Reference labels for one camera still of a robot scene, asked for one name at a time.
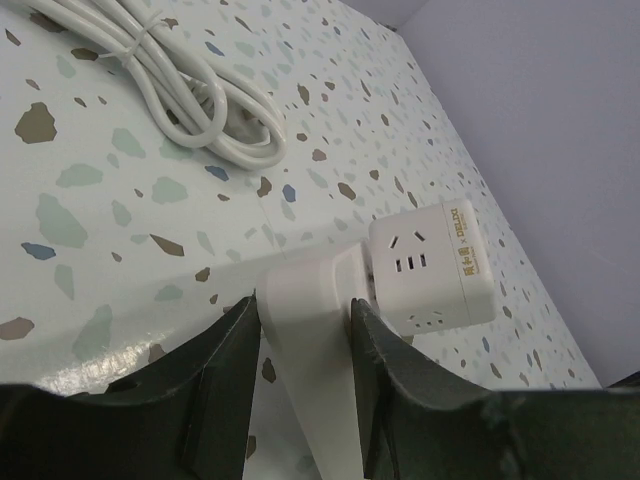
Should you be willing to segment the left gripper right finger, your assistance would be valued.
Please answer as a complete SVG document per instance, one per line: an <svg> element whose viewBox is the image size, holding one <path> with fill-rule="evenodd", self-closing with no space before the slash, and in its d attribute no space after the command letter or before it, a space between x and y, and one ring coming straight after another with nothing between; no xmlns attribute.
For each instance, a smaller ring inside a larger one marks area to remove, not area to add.
<svg viewBox="0 0 640 480"><path fill-rule="evenodd" d="M427 358L363 299L351 351L368 479L636 479L639 392L493 391Z"/></svg>

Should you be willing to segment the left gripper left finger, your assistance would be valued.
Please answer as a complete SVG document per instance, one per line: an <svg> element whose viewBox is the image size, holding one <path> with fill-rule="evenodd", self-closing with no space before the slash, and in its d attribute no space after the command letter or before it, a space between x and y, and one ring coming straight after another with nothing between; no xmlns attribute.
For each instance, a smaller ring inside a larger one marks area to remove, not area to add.
<svg viewBox="0 0 640 480"><path fill-rule="evenodd" d="M1 388L4 479L239 479L260 349L247 296L102 394Z"/></svg>

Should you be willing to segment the white cube socket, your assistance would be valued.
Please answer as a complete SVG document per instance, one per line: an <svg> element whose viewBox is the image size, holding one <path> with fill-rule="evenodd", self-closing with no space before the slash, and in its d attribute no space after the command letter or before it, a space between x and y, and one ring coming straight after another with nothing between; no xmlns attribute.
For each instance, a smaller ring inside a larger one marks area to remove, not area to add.
<svg viewBox="0 0 640 480"><path fill-rule="evenodd" d="M377 305L399 335L496 318L494 277L469 200L374 220L368 244Z"/></svg>

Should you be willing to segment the white triangular power strip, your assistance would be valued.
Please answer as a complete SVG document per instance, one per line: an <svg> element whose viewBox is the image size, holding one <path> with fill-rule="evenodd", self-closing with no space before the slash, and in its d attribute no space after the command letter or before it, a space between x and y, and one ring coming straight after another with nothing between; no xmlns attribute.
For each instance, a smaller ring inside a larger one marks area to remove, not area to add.
<svg viewBox="0 0 640 480"><path fill-rule="evenodd" d="M373 298L366 241L301 252L261 273L255 294L321 477L363 478L350 326L352 301Z"/></svg>

